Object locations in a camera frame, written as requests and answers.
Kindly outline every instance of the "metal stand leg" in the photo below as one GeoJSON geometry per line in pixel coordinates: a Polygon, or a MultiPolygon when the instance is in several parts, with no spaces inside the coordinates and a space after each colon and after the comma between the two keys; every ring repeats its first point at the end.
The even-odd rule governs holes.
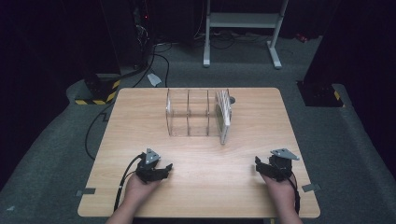
{"type": "Polygon", "coordinates": [[[276,28],[274,30],[273,38],[271,41],[267,41],[267,46],[271,54],[271,58],[274,62],[275,69],[281,69],[282,64],[280,63],[279,57],[277,56],[275,44],[277,41],[277,36],[279,35],[279,30],[282,25],[283,18],[285,17],[286,7],[288,6],[289,0],[284,0],[282,3],[282,7],[280,9],[279,17],[277,18],[276,28]]]}
{"type": "Polygon", "coordinates": [[[210,66],[210,38],[209,38],[209,36],[210,36],[210,0],[207,0],[204,67],[210,66]]]}

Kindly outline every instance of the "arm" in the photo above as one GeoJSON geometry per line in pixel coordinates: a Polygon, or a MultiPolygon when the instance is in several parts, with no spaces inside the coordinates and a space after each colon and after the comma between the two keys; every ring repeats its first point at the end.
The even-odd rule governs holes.
{"type": "Polygon", "coordinates": [[[146,201],[152,191],[161,183],[161,180],[145,184],[140,178],[132,174],[125,188],[124,200],[119,208],[107,220],[106,224],[131,224],[137,209],[146,201]]]}
{"type": "Polygon", "coordinates": [[[281,224],[302,224],[294,209],[294,189],[288,180],[276,182],[274,179],[262,175],[268,187],[270,197],[274,201],[281,224]]]}

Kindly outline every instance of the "wooden table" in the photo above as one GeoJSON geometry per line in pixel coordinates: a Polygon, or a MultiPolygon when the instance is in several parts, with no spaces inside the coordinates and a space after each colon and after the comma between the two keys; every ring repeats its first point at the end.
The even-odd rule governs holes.
{"type": "Polygon", "coordinates": [[[254,158],[267,163],[270,151],[283,147],[300,157],[293,161],[300,217],[319,216],[315,193],[301,189],[310,180],[278,89],[229,88],[236,103],[225,145],[216,136],[170,136],[167,91],[120,90],[86,186],[95,193],[84,194],[78,208],[82,217],[111,216],[126,167],[148,147],[162,157],[158,169],[174,166],[137,217],[276,217],[254,158]]]}

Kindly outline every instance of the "cable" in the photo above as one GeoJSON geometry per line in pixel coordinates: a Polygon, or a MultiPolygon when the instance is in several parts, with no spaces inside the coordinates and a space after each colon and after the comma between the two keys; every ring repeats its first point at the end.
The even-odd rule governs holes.
{"type": "Polygon", "coordinates": [[[127,74],[125,74],[125,75],[118,76],[118,77],[102,77],[101,80],[102,80],[102,81],[118,81],[118,80],[121,80],[121,79],[124,79],[124,78],[127,78],[127,77],[132,77],[132,76],[134,76],[134,75],[137,75],[137,74],[143,72],[143,70],[144,70],[145,68],[147,68],[147,65],[146,65],[146,64],[143,65],[142,67],[140,67],[138,70],[133,71],[133,72],[131,72],[131,73],[127,73],[127,74]]]}
{"type": "Polygon", "coordinates": [[[196,39],[193,43],[193,48],[198,49],[201,48],[205,45],[205,41],[204,40],[200,40],[200,39],[196,39]]]}
{"type": "Polygon", "coordinates": [[[199,31],[201,30],[202,22],[204,21],[204,8],[205,8],[205,1],[202,1],[202,14],[201,14],[201,21],[199,22],[198,30],[194,35],[194,38],[199,34],[199,31]]]}
{"type": "Polygon", "coordinates": [[[150,71],[152,74],[156,74],[155,70],[152,69],[152,67],[150,67],[149,71],[150,71]]]}
{"type": "Polygon", "coordinates": [[[146,46],[148,39],[149,39],[149,32],[146,30],[145,27],[141,26],[141,25],[136,25],[136,30],[138,32],[137,34],[137,40],[139,41],[140,44],[140,50],[143,51],[144,47],[146,46]]]}
{"type": "Polygon", "coordinates": [[[114,105],[114,102],[111,103],[110,105],[108,105],[105,109],[103,109],[96,117],[95,119],[91,122],[90,127],[88,128],[87,133],[85,134],[85,152],[87,153],[87,155],[93,160],[95,161],[95,157],[93,155],[91,155],[90,151],[88,150],[88,136],[90,134],[91,128],[93,126],[93,124],[96,122],[96,120],[99,118],[99,116],[103,115],[103,121],[107,122],[108,118],[107,118],[107,113],[104,113],[108,108],[110,108],[112,105],[114,105]]]}
{"type": "Polygon", "coordinates": [[[146,74],[148,73],[149,69],[151,68],[153,62],[154,62],[154,56],[151,57],[151,62],[149,63],[149,65],[148,65],[145,73],[143,74],[143,76],[132,86],[132,88],[135,88],[143,80],[143,77],[146,76],[146,74]]]}
{"type": "Polygon", "coordinates": [[[165,88],[168,88],[169,61],[160,54],[153,54],[153,56],[158,56],[158,57],[163,58],[166,61],[166,63],[168,64],[167,68],[166,68],[166,74],[165,74],[165,88]]]}
{"type": "Polygon", "coordinates": [[[212,43],[210,43],[210,46],[211,46],[212,48],[214,48],[214,49],[228,49],[228,48],[230,48],[234,43],[235,43],[235,41],[233,40],[233,42],[231,42],[231,44],[230,44],[229,46],[224,47],[224,48],[216,47],[216,46],[213,45],[212,43]]]}
{"type": "Polygon", "coordinates": [[[131,168],[132,164],[134,164],[134,162],[135,162],[137,159],[139,159],[139,158],[140,158],[140,159],[143,159],[143,157],[144,157],[144,153],[141,153],[140,155],[136,156],[136,157],[129,163],[128,167],[126,168],[126,170],[125,170],[125,172],[124,172],[124,174],[123,174],[123,176],[122,176],[122,179],[121,179],[121,181],[120,181],[119,190],[117,191],[116,201],[114,202],[114,211],[116,211],[117,208],[119,208],[120,196],[121,196],[121,193],[122,193],[122,188],[123,188],[123,185],[124,185],[124,183],[125,183],[125,179],[126,179],[126,177],[128,176],[127,174],[128,174],[129,169],[131,168]]]}
{"type": "Polygon", "coordinates": [[[268,40],[269,37],[270,37],[269,35],[257,35],[257,36],[239,35],[235,37],[235,41],[237,43],[260,43],[262,41],[268,40]],[[238,39],[238,38],[246,38],[246,37],[252,37],[252,39],[249,40],[238,39]]]}
{"type": "Polygon", "coordinates": [[[156,44],[155,45],[155,47],[158,47],[158,46],[161,46],[161,45],[170,45],[170,47],[168,48],[168,49],[164,49],[164,50],[161,50],[161,51],[155,51],[154,53],[163,53],[163,52],[166,52],[166,51],[168,51],[169,49],[171,49],[172,47],[173,47],[173,44],[174,43],[162,43],[162,44],[156,44]]]}

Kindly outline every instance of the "black cable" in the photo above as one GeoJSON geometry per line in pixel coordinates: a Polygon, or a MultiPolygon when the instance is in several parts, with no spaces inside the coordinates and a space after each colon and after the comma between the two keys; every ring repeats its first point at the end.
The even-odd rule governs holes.
{"type": "Polygon", "coordinates": [[[220,33],[219,35],[215,35],[215,40],[219,40],[219,41],[229,41],[229,40],[232,40],[232,41],[234,41],[235,40],[235,37],[233,36],[233,34],[232,33],[220,33]]]}
{"type": "Polygon", "coordinates": [[[108,121],[107,118],[107,113],[104,113],[108,108],[110,108],[112,105],[114,105],[114,102],[108,105],[105,109],[103,109],[96,117],[95,119],[91,122],[90,127],[88,128],[87,133],[85,134],[85,152],[87,152],[87,155],[94,161],[95,157],[91,155],[90,151],[88,150],[88,135],[90,134],[91,128],[93,124],[96,122],[96,120],[99,118],[99,116],[103,115],[103,121],[108,121]]]}
{"type": "Polygon", "coordinates": [[[125,75],[118,76],[118,77],[109,77],[109,78],[103,77],[103,78],[101,78],[101,80],[103,80],[103,81],[118,81],[118,80],[122,80],[124,78],[132,77],[134,75],[137,75],[137,74],[143,72],[146,68],[147,68],[147,65],[144,64],[140,68],[138,68],[137,70],[135,70],[133,72],[130,72],[130,73],[127,73],[125,75]]]}
{"type": "Polygon", "coordinates": [[[132,164],[134,164],[134,162],[135,162],[137,159],[139,159],[139,158],[140,158],[140,159],[143,159],[144,156],[145,156],[144,153],[142,153],[142,154],[136,156],[136,157],[129,163],[128,167],[126,168],[126,170],[125,170],[125,172],[124,172],[124,174],[123,174],[123,176],[122,176],[120,185],[119,185],[119,190],[117,191],[116,201],[114,202],[114,211],[116,211],[117,208],[119,208],[120,196],[121,196],[121,193],[122,193],[122,188],[123,188],[123,185],[124,185],[124,183],[125,183],[125,179],[126,179],[126,177],[128,176],[128,171],[129,171],[129,169],[131,168],[132,164]]]}
{"type": "Polygon", "coordinates": [[[169,43],[168,45],[169,45],[169,48],[163,49],[163,50],[160,50],[160,51],[154,51],[154,53],[164,53],[164,52],[168,51],[169,49],[171,49],[173,47],[173,43],[172,42],[169,43]]]}
{"type": "Polygon", "coordinates": [[[235,42],[236,42],[236,43],[252,43],[252,44],[254,44],[254,43],[260,43],[260,42],[262,42],[262,41],[268,40],[268,38],[269,38],[270,36],[269,36],[269,35],[268,35],[268,36],[257,35],[257,36],[250,36],[250,37],[252,37],[252,39],[249,39],[249,40],[238,39],[238,38],[245,38],[245,37],[246,37],[245,35],[236,36],[236,37],[235,37],[235,42]]]}
{"type": "Polygon", "coordinates": [[[200,39],[196,39],[194,42],[193,42],[193,48],[195,48],[195,49],[198,49],[198,48],[201,48],[201,47],[203,47],[205,45],[205,41],[204,40],[200,40],[200,39]]]}
{"type": "Polygon", "coordinates": [[[156,74],[155,70],[154,70],[154,69],[152,69],[152,67],[150,67],[150,69],[149,69],[149,70],[151,71],[151,73],[152,73],[152,74],[156,74]]]}
{"type": "Polygon", "coordinates": [[[146,74],[148,73],[149,69],[151,68],[153,62],[154,62],[154,56],[151,57],[151,62],[148,64],[148,67],[147,67],[145,73],[143,74],[143,76],[132,86],[132,88],[135,88],[143,80],[143,77],[146,76],[146,74]]]}
{"type": "Polygon", "coordinates": [[[228,49],[230,48],[234,43],[235,43],[235,39],[233,38],[233,36],[231,34],[228,35],[220,35],[219,37],[215,36],[215,38],[213,40],[218,40],[218,41],[232,41],[230,45],[226,46],[226,47],[217,47],[216,45],[212,44],[212,41],[210,42],[210,46],[214,49],[228,49]]]}
{"type": "Polygon", "coordinates": [[[160,54],[153,54],[153,56],[158,56],[158,57],[163,58],[166,61],[166,63],[168,64],[166,67],[166,74],[165,74],[165,88],[168,88],[169,61],[160,54]]]}
{"type": "Polygon", "coordinates": [[[201,30],[201,26],[202,26],[202,23],[203,23],[203,21],[204,21],[204,14],[205,14],[205,2],[202,1],[202,14],[201,14],[201,20],[200,20],[200,22],[199,22],[199,26],[198,26],[197,32],[196,32],[195,35],[194,35],[194,38],[199,34],[199,32],[200,32],[200,30],[201,30]]]}

